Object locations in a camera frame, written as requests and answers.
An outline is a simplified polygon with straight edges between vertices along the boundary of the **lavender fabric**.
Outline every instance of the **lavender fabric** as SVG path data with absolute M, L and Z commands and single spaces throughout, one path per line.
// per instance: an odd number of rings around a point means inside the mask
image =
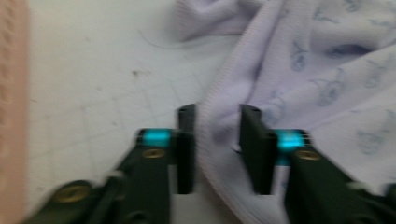
M 180 37 L 243 34 L 199 106 L 199 163 L 244 223 L 287 223 L 288 169 L 275 195 L 251 191 L 237 149 L 239 105 L 272 128 L 305 129 L 373 193 L 396 182 L 396 1 L 178 0 Z

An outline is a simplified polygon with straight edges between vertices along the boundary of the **table surface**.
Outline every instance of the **table surface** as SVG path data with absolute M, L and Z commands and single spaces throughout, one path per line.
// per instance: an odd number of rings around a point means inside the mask
M 172 128 L 238 36 L 177 39 L 175 0 L 30 0 L 28 212 L 75 179 L 101 181 L 140 128 Z M 231 223 L 201 177 L 174 223 Z

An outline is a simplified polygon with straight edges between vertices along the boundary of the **brass screw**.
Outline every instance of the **brass screw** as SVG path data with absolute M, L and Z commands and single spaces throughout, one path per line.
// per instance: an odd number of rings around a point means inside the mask
M 54 201 L 57 203 L 75 203 L 83 200 L 90 193 L 88 186 L 71 186 L 57 192 Z
M 300 159 L 307 161 L 318 161 L 321 159 L 320 155 L 317 152 L 308 150 L 296 151 L 296 156 L 298 156 Z
M 142 153 L 144 158 L 157 159 L 165 155 L 165 150 L 163 149 L 148 149 Z

